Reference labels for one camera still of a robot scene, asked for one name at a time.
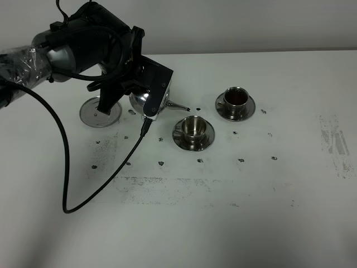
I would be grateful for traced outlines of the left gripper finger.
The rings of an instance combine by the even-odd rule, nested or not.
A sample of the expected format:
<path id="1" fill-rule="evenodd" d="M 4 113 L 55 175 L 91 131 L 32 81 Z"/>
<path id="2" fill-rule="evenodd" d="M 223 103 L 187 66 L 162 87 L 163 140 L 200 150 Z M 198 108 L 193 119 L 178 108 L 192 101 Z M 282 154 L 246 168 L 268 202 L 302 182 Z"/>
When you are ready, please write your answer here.
<path id="1" fill-rule="evenodd" d="M 100 98 L 97 110 L 106 115 L 110 115 L 114 105 L 125 95 L 130 95 L 131 91 L 121 84 L 111 84 L 100 89 Z"/>

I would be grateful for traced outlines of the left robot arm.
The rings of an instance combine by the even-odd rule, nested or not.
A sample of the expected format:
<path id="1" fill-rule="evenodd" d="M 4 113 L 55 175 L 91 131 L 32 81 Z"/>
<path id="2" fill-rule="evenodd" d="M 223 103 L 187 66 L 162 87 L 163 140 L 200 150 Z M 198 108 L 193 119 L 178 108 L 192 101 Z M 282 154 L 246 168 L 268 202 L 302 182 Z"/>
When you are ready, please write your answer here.
<path id="1" fill-rule="evenodd" d="M 92 1 L 63 17 L 30 45 L 1 52 L 2 108 L 46 80 L 89 82 L 88 91 L 100 91 L 97 109 L 104 114 L 128 94 L 139 76 L 144 30 Z"/>

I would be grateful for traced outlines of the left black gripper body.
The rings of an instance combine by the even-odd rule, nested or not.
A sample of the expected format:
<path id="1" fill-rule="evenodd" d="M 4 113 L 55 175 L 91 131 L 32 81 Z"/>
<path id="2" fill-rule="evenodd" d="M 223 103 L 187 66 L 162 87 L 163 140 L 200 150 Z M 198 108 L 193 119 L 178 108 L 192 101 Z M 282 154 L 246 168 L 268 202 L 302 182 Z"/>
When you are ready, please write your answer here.
<path id="1" fill-rule="evenodd" d="M 89 91 L 129 91 L 141 76 L 144 30 L 96 2 L 50 25 L 50 80 L 87 81 Z"/>

